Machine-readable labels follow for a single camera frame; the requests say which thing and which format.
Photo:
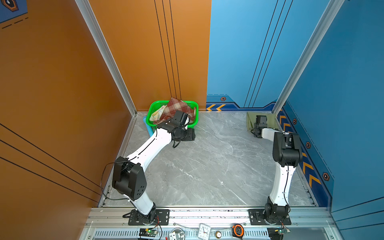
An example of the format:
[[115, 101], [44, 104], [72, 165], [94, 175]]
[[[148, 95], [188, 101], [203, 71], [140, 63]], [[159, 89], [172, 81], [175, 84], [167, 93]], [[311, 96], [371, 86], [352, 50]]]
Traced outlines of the olive green skirt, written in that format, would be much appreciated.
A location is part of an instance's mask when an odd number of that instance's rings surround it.
[[246, 115], [246, 125], [247, 130], [254, 130], [258, 124], [257, 118], [258, 116], [266, 116], [267, 117], [267, 127], [275, 130], [280, 130], [280, 125], [278, 124], [277, 118], [274, 114], [261, 113], [261, 112], [247, 112]]

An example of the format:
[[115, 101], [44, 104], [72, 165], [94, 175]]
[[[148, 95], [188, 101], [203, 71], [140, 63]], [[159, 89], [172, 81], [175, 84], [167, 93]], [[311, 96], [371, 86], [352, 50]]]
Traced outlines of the red plaid skirt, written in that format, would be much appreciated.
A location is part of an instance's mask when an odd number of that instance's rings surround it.
[[176, 111], [186, 113], [186, 114], [188, 114], [189, 117], [191, 117], [193, 114], [193, 112], [189, 108], [189, 106], [187, 106], [183, 101], [175, 99], [175, 98], [171, 98], [170, 102], [166, 106], [166, 108], [165, 108], [165, 110], [161, 116], [161, 119], [158, 122], [154, 122], [154, 123], [158, 125], [158, 124], [160, 124], [166, 120], [173, 118]]

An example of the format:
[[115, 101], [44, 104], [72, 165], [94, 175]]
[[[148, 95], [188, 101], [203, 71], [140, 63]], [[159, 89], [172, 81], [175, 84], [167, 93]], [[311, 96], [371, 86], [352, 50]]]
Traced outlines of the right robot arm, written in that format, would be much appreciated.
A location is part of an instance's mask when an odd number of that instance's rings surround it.
[[273, 129], [268, 126], [266, 115], [256, 116], [252, 133], [255, 137], [273, 142], [273, 159], [276, 164], [274, 185], [262, 213], [269, 225], [284, 223], [289, 219], [291, 206], [289, 191], [299, 163], [303, 161], [301, 140], [298, 134]]

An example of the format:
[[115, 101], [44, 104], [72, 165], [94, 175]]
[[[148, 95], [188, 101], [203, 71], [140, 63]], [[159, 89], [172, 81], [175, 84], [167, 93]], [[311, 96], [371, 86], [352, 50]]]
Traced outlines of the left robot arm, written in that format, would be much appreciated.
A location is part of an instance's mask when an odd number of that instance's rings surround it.
[[131, 216], [144, 224], [152, 224], [156, 218], [156, 204], [146, 192], [145, 171], [168, 144], [176, 148], [180, 142], [193, 141], [195, 130], [188, 128], [188, 114], [176, 111], [169, 120], [160, 123], [150, 138], [128, 157], [119, 157], [114, 162], [112, 187], [127, 198], [135, 207]]

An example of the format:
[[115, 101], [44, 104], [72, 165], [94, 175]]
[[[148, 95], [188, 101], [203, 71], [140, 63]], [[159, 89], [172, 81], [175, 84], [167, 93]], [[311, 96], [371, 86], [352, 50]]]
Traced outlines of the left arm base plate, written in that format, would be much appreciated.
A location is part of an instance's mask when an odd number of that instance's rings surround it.
[[170, 219], [169, 209], [156, 209], [151, 211], [148, 215], [143, 215], [138, 210], [132, 210], [128, 221], [129, 226], [142, 226], [150, 225], [154, 226], [160, 224], [161, 226], [167, 226]]

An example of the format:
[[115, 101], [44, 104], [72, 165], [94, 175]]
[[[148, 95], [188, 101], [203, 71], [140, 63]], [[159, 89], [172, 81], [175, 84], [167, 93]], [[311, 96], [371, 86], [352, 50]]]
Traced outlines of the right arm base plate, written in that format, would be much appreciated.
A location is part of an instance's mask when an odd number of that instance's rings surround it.
[[292, 224], [289, 216], [277, 216], [270, 215], [267, 217], [264, 209], [250, 209], [248, 210], [250, 223], [253, 226], [261, 226], [261, 225], [285, 225], [289, 226]]

